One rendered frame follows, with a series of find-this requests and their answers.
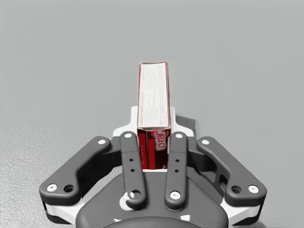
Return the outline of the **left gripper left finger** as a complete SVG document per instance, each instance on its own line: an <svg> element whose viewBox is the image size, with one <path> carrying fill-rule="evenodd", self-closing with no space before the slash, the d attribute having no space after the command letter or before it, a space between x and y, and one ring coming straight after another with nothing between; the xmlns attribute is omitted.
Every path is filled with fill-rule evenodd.
<svg viewBox="0 0 304 228"><path fill-rule="evenodd" d="M122 167L128 207L139 210L146 203L146 190L137 136L138 107L131 107L130 122L113 132L112 139L94 137L39 187L42 202L72 206L81 201L113 168Z"/></svg>

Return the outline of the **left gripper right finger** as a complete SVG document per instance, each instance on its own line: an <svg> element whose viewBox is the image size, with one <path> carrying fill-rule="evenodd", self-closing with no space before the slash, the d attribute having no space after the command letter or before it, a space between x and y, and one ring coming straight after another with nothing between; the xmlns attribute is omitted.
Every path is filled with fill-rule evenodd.
<svg viewBox="0 0 304 228"><path fill-rule="evenodd" d="M168 168L182 171L193 168L207 180L226 204L232 207L259 207L264 204L267 189L216 139L196 139L194 131L176 122L170 107L172 134L168 151Z"/></svg>

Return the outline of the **red and white carton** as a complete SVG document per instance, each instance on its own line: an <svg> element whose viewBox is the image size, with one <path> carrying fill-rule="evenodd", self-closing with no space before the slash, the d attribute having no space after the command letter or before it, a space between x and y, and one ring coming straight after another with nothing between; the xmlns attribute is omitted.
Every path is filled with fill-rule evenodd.
<svg viewBox="0 0 304 228"><path fill-rule="evenodd" d="M137 135L143 169L166 169L171 134L168 63L139 64Z"/></svg>

